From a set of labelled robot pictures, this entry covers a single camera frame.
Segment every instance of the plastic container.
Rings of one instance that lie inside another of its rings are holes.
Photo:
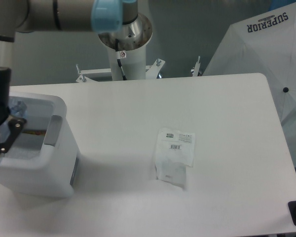
[[[57,96],[11,92],[27,106],[27,124],[0,160],[0,183],[30,195],[66,198],[72,187],[79,149]]]

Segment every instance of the barcode label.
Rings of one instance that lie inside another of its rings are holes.
[[[180,150],[181,149],[181,145],[171,145],[170,149]]]

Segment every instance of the white tabletop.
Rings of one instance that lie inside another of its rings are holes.
[[[75,194],[0,185],[0,236],[235,237],[296,232],[296,174],[261,74],[13,87],[57,95],[82,153]],[[195,132],[185,190],[156,180],[158,130]]]

